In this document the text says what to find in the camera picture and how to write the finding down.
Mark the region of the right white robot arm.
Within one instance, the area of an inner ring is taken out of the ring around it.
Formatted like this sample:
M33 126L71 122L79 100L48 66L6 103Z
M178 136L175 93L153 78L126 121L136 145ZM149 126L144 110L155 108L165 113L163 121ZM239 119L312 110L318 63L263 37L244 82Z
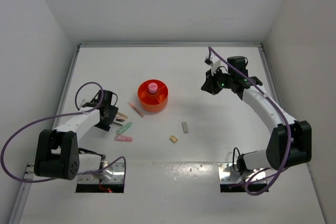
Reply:
M206 79L201 89L212 95L230 89L254 110L270 132L266 149L239 154L237 171L247 174L260 168L279 170L282 162L285 162L285 168L310 162L311 125L307 121L296 120L268 96L262 82L248 75L246 57L229 57L227 62L229 67L224 73L220 61L213 62L210 56L205 58L210 69L205 73Z

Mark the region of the pink glue bottle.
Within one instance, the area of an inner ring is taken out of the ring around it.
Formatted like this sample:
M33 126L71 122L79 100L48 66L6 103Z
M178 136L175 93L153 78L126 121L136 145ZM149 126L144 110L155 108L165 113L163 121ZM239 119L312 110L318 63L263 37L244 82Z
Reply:
M148 93L149 94L156 94L158 92L158 85L155 82L151 82L148 84Z

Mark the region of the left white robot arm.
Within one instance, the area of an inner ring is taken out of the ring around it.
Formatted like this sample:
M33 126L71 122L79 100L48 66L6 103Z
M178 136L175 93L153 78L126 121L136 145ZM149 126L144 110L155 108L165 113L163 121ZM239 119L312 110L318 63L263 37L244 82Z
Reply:
M72 180L79 172L79 140L92 128L108 132L118 108L112 103L116 94L104 90L86 102L66 123L43 130L38 138L34 174L39 177Z

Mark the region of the white black stapler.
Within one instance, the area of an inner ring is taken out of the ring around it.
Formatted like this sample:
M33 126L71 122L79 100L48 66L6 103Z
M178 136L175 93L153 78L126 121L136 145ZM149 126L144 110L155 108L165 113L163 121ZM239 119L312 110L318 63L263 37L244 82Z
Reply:
M123 121L118 121L118 120L114 119L114 120L113 120L113 124L123 126L123 125L124 125L124 122L123 122Z

